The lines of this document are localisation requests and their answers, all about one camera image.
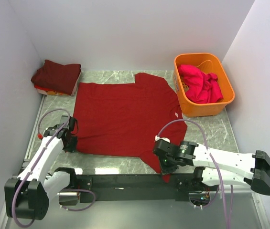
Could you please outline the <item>orange plastic basket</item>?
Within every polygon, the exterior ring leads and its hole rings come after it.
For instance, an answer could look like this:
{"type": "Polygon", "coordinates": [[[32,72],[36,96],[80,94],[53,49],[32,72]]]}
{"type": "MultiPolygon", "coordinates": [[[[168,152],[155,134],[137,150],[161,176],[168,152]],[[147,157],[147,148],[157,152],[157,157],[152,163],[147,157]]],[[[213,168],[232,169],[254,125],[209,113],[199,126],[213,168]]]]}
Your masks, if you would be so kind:
{"type": "Polygon", "coordinates": [[[211,53],[183,53],[174,59],[173,81],[182,113],[187,117],[215,116],[222,112],[226,105],[233,102],[235,92],[226,75],[220,60],[211,53]],[[204,73],[215,73],[223,95],[223,100],[217,103],[196,104],[187,98],[180,77],[178,66],[193,65],[204,73]]]}

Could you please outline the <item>dark red folded t-shirt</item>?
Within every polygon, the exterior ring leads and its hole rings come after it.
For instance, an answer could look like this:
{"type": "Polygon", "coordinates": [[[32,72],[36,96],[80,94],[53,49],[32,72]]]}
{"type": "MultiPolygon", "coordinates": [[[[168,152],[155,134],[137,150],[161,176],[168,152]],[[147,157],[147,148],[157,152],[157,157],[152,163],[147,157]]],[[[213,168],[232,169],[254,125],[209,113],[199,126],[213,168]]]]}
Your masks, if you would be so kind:
{"type": "Polygon", "coordinates": [[[62,65],[45,60],[44,65],[31,78],[33,85],[53,89],[71,96],[78,70],[78,63],[62,65]]]}

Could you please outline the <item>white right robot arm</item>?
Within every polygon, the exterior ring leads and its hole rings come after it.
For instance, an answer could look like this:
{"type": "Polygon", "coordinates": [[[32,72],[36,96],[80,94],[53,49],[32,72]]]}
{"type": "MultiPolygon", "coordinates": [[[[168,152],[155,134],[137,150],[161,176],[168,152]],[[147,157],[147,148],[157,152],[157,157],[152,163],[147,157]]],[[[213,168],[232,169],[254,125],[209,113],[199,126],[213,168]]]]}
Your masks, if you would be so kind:
{"type": "Polygon", "coordinates": [[[234,153],[189,141],[177,146],[167,138],[156,136],[153,152],[159,159],[163,175],[180,167],[195,167],[191,181],[196,190],[206,186],[237,185],[270,196],[270,157],[264,151],[234,153]]]}

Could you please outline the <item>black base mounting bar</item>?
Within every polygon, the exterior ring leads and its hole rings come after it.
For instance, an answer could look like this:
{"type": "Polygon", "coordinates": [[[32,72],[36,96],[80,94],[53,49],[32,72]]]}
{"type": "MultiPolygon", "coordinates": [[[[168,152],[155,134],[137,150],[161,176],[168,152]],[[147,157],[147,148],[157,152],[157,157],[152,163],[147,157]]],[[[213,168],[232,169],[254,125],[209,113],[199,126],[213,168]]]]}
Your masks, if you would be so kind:
{"type": "Polygon", "coordinates": [[[78,175],[76,188],[94,192],[97,201],[189,201],[190,194],[217,190],[217,185],[203,184],[201,175],[202,172],[172,174],[169,182],[158,174],[78,175]]]}

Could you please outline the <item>orange folded t-shirt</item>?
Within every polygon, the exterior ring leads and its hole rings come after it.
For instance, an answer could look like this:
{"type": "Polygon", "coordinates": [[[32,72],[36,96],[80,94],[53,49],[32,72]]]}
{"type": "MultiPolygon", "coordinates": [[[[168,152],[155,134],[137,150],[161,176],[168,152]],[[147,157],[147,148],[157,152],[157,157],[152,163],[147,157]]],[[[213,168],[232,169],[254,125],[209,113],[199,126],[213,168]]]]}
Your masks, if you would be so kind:
{"type": "Polygon", "coordinates": [[[62,93],[62,92],[55,91],[53,89],[40,87],[38,85],[34,85],[34,88],[37,90],[38,93],[44,94],[44,95],[55,95],[55,96],[68,95],[68,94],[65,94],[65,93],[62,93]]]}

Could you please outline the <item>aluminium frame rail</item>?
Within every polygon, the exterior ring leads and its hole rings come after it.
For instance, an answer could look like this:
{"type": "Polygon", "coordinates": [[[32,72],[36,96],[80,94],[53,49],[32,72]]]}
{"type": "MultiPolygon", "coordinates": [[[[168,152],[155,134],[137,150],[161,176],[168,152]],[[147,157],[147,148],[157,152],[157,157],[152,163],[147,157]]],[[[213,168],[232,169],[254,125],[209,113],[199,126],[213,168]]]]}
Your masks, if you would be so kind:
{"type": "MultiPolygon", "coordinates": [[[[269,229],[259,195],[226,191],[227,208],[232,209],[231,228],[269,229]]],[[[98,201],[80,212],[59,208],[58,200],[50,203],[47,215],[32,229],[224,229],[223,202],[217,196],[203,210],[189,202],[174,200],[98,201]]]]}

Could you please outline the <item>pink folded t-shirt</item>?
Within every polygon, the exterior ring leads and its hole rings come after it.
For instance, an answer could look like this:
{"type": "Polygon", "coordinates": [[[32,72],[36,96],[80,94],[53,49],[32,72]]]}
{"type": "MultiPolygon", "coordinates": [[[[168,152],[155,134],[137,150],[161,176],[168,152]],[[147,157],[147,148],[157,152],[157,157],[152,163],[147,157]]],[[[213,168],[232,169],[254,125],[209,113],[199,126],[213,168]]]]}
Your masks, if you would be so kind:
{"type": "Polygon", "coordinates": [[[81,73],[82,73],[82,69],[81,69],[81,66],[79,67],[79,70],[78,70],[78,75],[77,75],[77,79],[76,79],[76,82],[75,82],[75,85],[74,85],[74,88],[73,88],[73,91],[72,91],[72,96],[75,95],[76,91],[77,91],[77,88],[78,88],[78,83],[79,83],[79,79],[80,79],[80,76],[81,76],[81,73]]]}

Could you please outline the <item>pink t-shirt in basket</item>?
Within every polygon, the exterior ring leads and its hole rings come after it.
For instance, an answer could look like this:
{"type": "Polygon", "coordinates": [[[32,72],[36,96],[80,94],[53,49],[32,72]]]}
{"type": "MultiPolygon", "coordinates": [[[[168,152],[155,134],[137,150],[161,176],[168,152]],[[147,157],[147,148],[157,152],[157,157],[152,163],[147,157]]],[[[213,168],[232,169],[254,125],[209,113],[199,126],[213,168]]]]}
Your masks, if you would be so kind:
{"type": "Polygon", "coordinates": [[[223,94],[214,73],[204,73],[193,65],[182,64],[178,73],[188,90],[186,97],[196,104],[217,103],[223,100],[223,94]]]}

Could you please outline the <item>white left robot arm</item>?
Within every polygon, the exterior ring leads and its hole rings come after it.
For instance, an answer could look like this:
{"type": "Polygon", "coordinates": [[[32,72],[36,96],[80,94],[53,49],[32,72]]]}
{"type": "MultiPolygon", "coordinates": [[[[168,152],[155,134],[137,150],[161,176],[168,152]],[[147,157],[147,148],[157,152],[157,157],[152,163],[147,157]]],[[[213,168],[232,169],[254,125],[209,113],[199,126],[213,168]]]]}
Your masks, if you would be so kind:
{"type": "Polygon", "coordinates": [[[47,128],[40,136],[41,145],[28,166],[16,178],[10,178],[5,183],[8,217],[42,220],[50,201],[57,193],[76,189],[77,179],[73,168],[60,167],[46,178],[61,151],[75,150],[77,137],[73,133],[74,130],[78,130],[77,120],[63,115],[59,124],[47,128]]]}

